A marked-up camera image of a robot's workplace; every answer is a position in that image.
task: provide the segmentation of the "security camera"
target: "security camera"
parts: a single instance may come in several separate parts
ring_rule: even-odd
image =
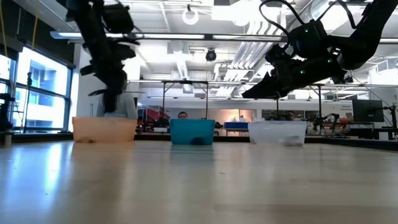
[[[214,49],[208,49],[206,54],[206,61],[214,62],[217,58],[217,54]]]

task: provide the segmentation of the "orange bin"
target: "orange bin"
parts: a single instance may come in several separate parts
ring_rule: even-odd
[[[134,140],[137,121],[124,118],[74,117],[75,142],[121,143]]]

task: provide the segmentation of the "table surface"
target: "table surface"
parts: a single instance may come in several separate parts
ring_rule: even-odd
[[[0,149],[0,223],[397,223],[398,154],[322,144]]]

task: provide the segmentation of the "computer monitor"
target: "computer monitor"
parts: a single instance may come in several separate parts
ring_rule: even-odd
[[[353,100],[354,122],[384,122],[381,100]]]

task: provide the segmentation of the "white bin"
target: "white bin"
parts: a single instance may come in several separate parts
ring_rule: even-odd
[[[303,146],[305,121],[257,121],[249,123],[249,136],[253,144],[282,144]]]

